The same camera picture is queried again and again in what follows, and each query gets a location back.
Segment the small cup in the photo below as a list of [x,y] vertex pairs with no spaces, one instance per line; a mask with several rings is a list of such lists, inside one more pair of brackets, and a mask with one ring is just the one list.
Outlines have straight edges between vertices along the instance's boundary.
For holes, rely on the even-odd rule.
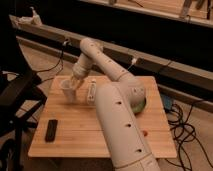
[[63,91],[69,103],[74,103],[76,101],[76,91],[70,88],[69,79],[62,80],[60,82],[60,88]]

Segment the black chair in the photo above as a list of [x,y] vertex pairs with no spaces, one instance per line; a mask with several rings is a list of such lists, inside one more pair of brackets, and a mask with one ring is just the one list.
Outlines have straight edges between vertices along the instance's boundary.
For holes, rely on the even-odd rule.
[[[15,131],[12,170],[20,171],[22,131],[36,128],[37,123],[28,120],[45,103],[46,96],[37,87],[41,79],[25,60],[9,15],[5,11],[0,9],[0,137]],[[9,72],[16,73],[17,76],[10,80]],[[26,100],[35,100],[37,103],[18,117],[17,111]],[[11,148],[13,143],[9,141],[7,144],[4,147]]]

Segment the chair armrest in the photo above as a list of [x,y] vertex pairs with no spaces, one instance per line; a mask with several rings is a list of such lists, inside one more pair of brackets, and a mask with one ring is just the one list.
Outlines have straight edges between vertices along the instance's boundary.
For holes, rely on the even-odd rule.
[[35,76],[36,72],[27,71],[12,80],[0,94],[0,107],[4,110],[5,108],[13,107],[13,105],[21,105],[17,103],[19,103],[29,86],[33,84]]

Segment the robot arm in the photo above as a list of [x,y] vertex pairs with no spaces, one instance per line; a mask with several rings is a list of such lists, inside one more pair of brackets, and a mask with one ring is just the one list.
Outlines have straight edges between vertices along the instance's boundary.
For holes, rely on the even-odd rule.
[[115,170],[159,171],[132,112],[132,107],[145,101],[143,85],[91,39],[83,39],[80,48],[82,54],[72,69],[71,87],[80,86],[93,63],[112,81],[98,87],[95,106]]

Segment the wooden platform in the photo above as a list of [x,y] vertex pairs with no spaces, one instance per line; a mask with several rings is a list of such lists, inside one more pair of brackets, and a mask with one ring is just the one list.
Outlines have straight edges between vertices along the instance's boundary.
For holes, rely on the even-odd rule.
[[[180,14],[182,5],[185,0],[117,0],[118,4],[128,6],[168,12],[173,14]],[[207,1],[204,2],[200,10],[196,10],[195,5],[197,1],[193,1],[189,10],[189,15],[197,18],[207,19]]]
[[[49,96],[40,116],[29,149],[30,157],[109,157],[95,107],[86,103],[89,83],[96,79],[97,85],[108,82],[105,76],[90,76],[77,92],[76,104],[68,104],[59,89],[61,80],[68,76],[55,77]],[[174,158],[176,150],[171,137],[167,118],[163,110],[154,77],[139,78],[147,89],[147,105],[137,115],[141,130],[146,136],[152,152],[157,158]],[[58,119],[56,139],[53,143],[44,141],[47,122]]]

